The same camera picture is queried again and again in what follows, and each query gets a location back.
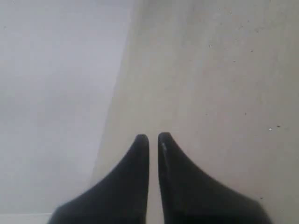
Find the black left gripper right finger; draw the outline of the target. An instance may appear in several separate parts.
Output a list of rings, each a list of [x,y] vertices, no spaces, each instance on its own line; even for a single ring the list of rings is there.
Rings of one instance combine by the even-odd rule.
[[[157,142],[159,186],[166,224],[271,223],[257,201],[206,174],[170,133],[160,133]]]

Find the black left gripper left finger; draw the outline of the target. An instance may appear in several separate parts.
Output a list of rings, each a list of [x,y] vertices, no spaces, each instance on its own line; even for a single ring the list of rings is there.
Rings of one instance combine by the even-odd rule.
[[[144,224],[149,190],[149,140],[136,136],[128,152],[100,182],[58,207],[50,224]]]

